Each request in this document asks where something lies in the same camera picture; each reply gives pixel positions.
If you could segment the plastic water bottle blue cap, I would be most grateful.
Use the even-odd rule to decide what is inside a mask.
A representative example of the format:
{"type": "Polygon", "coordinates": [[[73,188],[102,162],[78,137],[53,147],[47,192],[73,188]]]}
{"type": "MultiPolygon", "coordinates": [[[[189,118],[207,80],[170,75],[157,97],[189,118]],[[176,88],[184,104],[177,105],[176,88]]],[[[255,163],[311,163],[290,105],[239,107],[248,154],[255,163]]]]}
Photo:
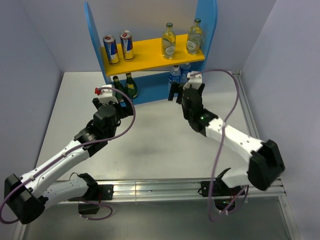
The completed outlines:
{"type": "Polygon", "coordinates": [[[181,80],[181,70],[180,70],[179,65],[176,64],[172,67],[172,69],[170,70],[170,73],[169,73],[169,78],[168,78],[169,88],[171,87],[171,85],[173,83],[179,84],[180,80],[181,80]]]}

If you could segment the clear glass bottle green cap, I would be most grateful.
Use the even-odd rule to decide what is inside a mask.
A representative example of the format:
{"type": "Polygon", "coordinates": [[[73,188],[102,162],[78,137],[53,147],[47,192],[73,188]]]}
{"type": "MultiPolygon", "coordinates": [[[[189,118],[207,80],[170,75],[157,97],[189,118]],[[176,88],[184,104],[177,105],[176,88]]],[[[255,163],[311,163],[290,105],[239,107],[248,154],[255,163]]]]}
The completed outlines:
{"type": "Polygon", "coordinates": [[[165,59],[172,59],[176,50],[176,34],[173,32],[173,24],[168,22],[166,30],[161,37],[161,53],[165,59]]]}

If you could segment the red bull can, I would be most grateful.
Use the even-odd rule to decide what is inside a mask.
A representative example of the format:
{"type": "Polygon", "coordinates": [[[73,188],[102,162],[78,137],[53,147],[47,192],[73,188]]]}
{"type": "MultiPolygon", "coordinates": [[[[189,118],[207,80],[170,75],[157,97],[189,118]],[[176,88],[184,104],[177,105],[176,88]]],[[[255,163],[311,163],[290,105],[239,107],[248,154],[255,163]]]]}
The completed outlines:
{"type": "Polygon", "coordinates": [[[109,64],[112,66],[119,64],[120,58],[115,37],[110,34],[105,35],[103,37],[103,44],[109,64]]]}
{"type": "Polygon", "coordinates": [[[134,59],[134,50],[131,32],[124,30],[120,33],[119,37],[124,60],[132,61],[134,59]]]}

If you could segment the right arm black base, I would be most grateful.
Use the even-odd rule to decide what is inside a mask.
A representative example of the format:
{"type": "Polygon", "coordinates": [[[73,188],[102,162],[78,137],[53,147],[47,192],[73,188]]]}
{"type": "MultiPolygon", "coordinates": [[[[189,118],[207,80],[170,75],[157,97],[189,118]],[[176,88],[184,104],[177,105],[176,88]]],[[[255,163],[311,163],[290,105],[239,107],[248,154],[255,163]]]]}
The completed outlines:
{"type": "MultiPolygon", "coordinates": [[[[204,198],[207,198],[209,195],[209,181],[201,181],[200,188],[198,189],[198,194],[204,198]]],[[[212,196],[213,197],[225,197],[221,199],[214,199],[215,207],[222,211],[231,201],[232,199],[242,190],[241,186],[236,186],[234,188],[228,188],[222,181],[218,181],[216,183],[214,181],[212,196]]]]}

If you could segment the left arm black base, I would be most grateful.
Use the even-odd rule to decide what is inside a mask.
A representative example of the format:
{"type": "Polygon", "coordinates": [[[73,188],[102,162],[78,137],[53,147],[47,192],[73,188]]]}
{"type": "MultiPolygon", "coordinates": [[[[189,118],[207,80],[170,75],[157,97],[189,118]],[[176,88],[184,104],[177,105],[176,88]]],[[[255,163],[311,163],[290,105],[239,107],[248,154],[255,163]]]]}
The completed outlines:
{"type": "Polygon", "coordinates": [[[74,197],[69,199],[70,202],[78,202],[78,213],[80,215],[96,215],[102,208],[97,203],[110,201],[113,199],[114,186],[112,184],[98,184],[97,190],[92,196],[74,197]]]}

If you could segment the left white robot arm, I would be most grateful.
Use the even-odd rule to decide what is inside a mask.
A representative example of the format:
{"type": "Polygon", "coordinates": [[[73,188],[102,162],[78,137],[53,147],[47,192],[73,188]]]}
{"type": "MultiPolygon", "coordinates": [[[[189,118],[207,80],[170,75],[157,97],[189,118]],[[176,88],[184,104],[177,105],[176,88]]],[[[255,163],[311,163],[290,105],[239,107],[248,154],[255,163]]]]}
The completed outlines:
{"type": "Polygon", "coordinates": [[[136,109],[130,98],[125,106],[117,101],[103,103],[93,99],[97,111],[69,144],[60,152],[18,177],[11,174],[4,181],[4,199],[0,207],[8,206],[22,224],[29,224],[37,219],[49,207],[70,199],[88,202],[97,198],[98,183],[87,173],[79,174],[75,179],[56,184],[68,170],[89,159],[109,141],[123,136],[116,134],[121,120],[135,117],[136,109]]]}

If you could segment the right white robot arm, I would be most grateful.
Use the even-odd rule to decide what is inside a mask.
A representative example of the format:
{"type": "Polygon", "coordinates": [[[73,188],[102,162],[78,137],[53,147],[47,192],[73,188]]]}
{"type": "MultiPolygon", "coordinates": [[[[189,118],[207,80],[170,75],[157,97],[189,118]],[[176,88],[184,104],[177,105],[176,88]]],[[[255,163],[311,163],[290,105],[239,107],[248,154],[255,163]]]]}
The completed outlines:
{"type": "Polygon", "coordinates": [[[244,185],[253,185],[260,191],[267,190],[285,170],[278,145],[270,139],[262,141],[246,135],[205,109],[202,100],[204,87],[203,83],[173,83],[168,100],[177,95],[176,102],[182,107],[183,117],[195,132],[221,142],[248,164],[239,168],[228,167],[220,173],[215,181],[217,191],[227,195],[233,188],[244,185]]]}

